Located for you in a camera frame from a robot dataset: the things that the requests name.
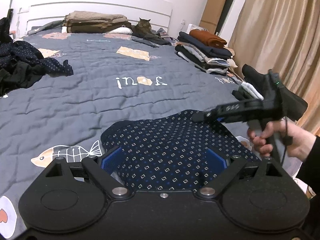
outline black sleeve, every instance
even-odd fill
[[[297,178],[320,194],[320,137],[317,136],[306,161],[301,165]]]

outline screw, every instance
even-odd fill
[[[205,196],[212,196],[216,191],[211,187],[203,187],[200,189],[200,193]]]
[[[125,195],[128,190],[125,187],[116,187],[112,190],[112,193],[118,196]]]
[[[161,193],[161,194],[160,194],[160,197],[162,197],[162,198],[167,198],[167,197],[169,197],[169,194],[168,194],[168,193]]]

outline device handle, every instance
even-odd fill
[[[267,123],[271,121],[271,119],[263,119],[263,120],[250,120],[248,121],[248,126],[251,130],[255,132],[257,136],[260,136],[262,130],[265,129]],[[270,156],[273,157],[278,163],[281,163],[283,154],[284,154],[284,143],[282,141],[282,137],[279,132],[275,132],[272,136],[266,139],[267,144],[273,145],[273,150],[270,153]],[[252,149],[252,152],[260,157],[260,154]]]

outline gray quilted bedspread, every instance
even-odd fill
[[[17,212],[12,238],[25,230],[18,212],[20,196],[61,145],[70,146],[70,152],[76,149],[78,154],[66,157],[78,161],[88,152],[101,154],[100,136],[114,122],[208,110],[236,101],[231,92],[238,85],[231,78],[201,72],[175,55],[173,46],[152,48],[103,34],[59,31],[24,40],[38,49],[54,50],[46,52],[60,62],[68,59],[74,75],[46,75],[31,88],[0,98],[0,196],[10,199]],[[134,49],[121,51],[143,59],[116,53],[120,47]],[[226,126],[235,136],[246,137],[246,124]],[[5,211],[14,220],[8,206]],[[0,233],[10,235],[12,220],[7,228],[0,225]]]

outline black robotic base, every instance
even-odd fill
[[[228,167],[196,193],[130,191],[103,158],[54,159],[19,201],[28,230],[16,239],[311,239],[299,229],[309,202],[272,158],[224,159]]]

